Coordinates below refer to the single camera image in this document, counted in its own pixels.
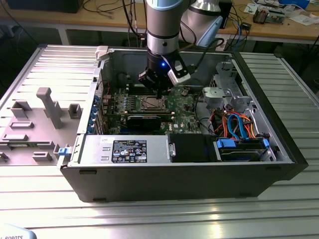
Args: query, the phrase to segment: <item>white cable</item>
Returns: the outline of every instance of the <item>white cable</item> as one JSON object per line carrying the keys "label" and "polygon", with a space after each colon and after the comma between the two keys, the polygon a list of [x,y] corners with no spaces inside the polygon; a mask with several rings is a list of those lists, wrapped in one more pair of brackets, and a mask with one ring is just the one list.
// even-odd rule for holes
{"label": "white cable", "polygon": [[21,28],[21,31],[20,31],[20,33],[19,33],[19,37],[18,37],[18,41],[16,42],[16,51],[17,51],[17,53],[19,54],[19,56],[21,56],[20,55],[20,52],[19,52],[19,41],[20,41],[20,37],[21,37],[21,33],[23,32],[23,29]]}

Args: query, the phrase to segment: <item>wooden desk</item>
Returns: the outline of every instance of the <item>wooden desk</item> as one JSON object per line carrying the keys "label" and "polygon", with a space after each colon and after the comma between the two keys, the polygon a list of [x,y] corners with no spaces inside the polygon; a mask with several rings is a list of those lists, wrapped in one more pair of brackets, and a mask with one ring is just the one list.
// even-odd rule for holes
{"label": "wooden desk", "polygon": [[[96,0],[97,5],[104,4],[113,0]],[[260,41],[276,41],[276,42],[291,42],[312,44],[319,34],[319,24],[312,24],[304,26],[294,22],[288,18],[285,19],[284,24],[254,24],[252,14],[243,13],[244,5],[249,3],[249,0],[234,0],[235,8],[238,15],[243,21],[252,24],[248,39]],[[112,9],[121,6],[121,1],[116,4],[104,6],[103,9]],[[94,0],[86,4],[86,7],[95,10]],[[109,18],[100,15],[96,12],[89,12],[81,8],[78,13],[62,13],[62,12],[46,12],[34,10],[11,10],[6,5],[7,10],[12,16],[22,25],[34,27],[49,27],[56,28],[59,31],[62,44],[69,44],[66,34],[67,29],[80,30],[97,30],[97,31],[121,31],[128,30],[127,21],[122,8],[113,11],[112,17]],[[141,32],[145,29],[144,6],[141,3],[136,4],[138,16],[138,28]],[[308,9],[319,10],[319,6],[309,5]],[[6,12],[0,9],[1,24],[13,25],[15,24]],[[218,36],[224,39],[229,39],[232,34],[236,34],[236,28],[231,21],[227,22],[225,29],[218,31]]]}

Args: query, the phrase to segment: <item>blue latch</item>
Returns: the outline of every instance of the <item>blue latch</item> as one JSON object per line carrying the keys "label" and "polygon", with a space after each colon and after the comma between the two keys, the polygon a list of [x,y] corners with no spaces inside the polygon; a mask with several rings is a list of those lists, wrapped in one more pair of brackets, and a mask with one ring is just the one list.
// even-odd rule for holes
{"label": "blue latch", "polygon": [[73,147],[65,147],[65,148],[59,148],[58,155],[59,156],[68,156],[72,153]]}
{"label": "blue latch", "polygon": [[96,113],[97,111],[98,111],[98,109],[97,109],[97,108],[95,108],[94,106],[92,106],[92,108],[91,108],[91,112]]}
{"label": "blue latch", "polygon": [[91,117],[92,119],[95,119],[96,115],[95,115],[94,113],[90,113],[90,117]]}
{"label": "blue latch", "polygon": [[235,140],[233,139],[222,138],[217,141],[217,147],[218,148],[224,148],[224,147],[235,148],[236,143],[235,143]]}
{"label": "blue latch", "polygon": [[86,128],[86,130],[87,130],[89,133],[93,133],[93,128],[90,127],[90,126],[88,126],[88,127]]}
{"label": "blue latch", "polygon": [[99,103],[99,102],[100,102],[100,97],[94,96],[94,102],[95,102],[95,103]]}
{"label": "blue latch", "polygon": [[263,143],[266,148],[269,148],[269,141],[267,139],[263,139]]}

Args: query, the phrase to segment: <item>slotted metal surface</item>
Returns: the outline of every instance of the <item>slotted metal surface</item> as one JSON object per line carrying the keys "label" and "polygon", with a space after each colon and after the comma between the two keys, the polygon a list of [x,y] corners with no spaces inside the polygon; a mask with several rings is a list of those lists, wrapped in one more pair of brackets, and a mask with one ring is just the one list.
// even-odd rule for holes
{"label": "slotted metal surface", "polygon": [[[266,56],[279,62],[273,55]],[[254,66],[253,70],[258,69],[259,64]],[[281,63],[275,68],[286,71]],[[299,83],[289,90],[261,86],[267,91],[303,91]],[[293,116],[298,117],[295,121],[313,123],[319,112],[314,104],[303,111],[291,110],[293,106],[282,102],[273,105],[287,123],[294,122]],[[30,228],[38,239],[317,239],[319,149],[312,139],[318,140],[319,132],[295,127],[289,131],[310,166],[258,198],[83,203],[55,166],[0,167],[0,220]]]}
{"label": "slotted metal surface", "polygon": [[0,134],[3,134],[13,116],[10,108],[15,101],[26,100],[31,108],[44,107],[36,97],[39,87],[50,87],[51,98],[58,101],[61,108],[68,108],[71,103],[83,107],[94,70],[98,66],[95,51],[96,47],[80,46],[48,45],[44,49],[38,48],[0,110]]}
{"label": "slotted metal surface", "polygon": [[283,59],[241,53],[296,145],[312,166],[319,164],[319,102]]}

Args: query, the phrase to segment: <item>power supply label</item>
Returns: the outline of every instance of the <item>power supply label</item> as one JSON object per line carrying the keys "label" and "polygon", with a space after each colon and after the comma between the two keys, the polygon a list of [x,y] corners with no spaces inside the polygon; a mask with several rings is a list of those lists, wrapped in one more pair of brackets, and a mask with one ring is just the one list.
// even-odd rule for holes
{"label": "power supply label", "polygon": [[113,163],[146,163],[146,140],[114,140]]}

